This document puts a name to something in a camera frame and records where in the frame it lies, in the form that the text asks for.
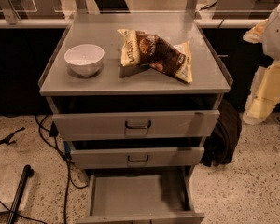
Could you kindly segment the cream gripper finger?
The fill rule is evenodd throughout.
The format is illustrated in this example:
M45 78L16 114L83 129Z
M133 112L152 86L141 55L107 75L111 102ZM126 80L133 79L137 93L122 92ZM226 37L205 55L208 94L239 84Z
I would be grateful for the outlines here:
M243 35L243 40L252 44L261 43L267 20L263 20Z
M243 121L250 125L262 123L279 103L280 61L273 61L267 68L260 66L255 73L245 103Z

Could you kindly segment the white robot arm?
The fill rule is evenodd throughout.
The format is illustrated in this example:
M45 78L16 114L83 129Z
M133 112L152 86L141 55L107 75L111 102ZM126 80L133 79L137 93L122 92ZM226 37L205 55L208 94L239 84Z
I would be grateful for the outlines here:
M257 125L280 103L280 4L266 20L246 32L243 40L261 43L263 53L273 59L267 68L258 68L245 103L243 121Z

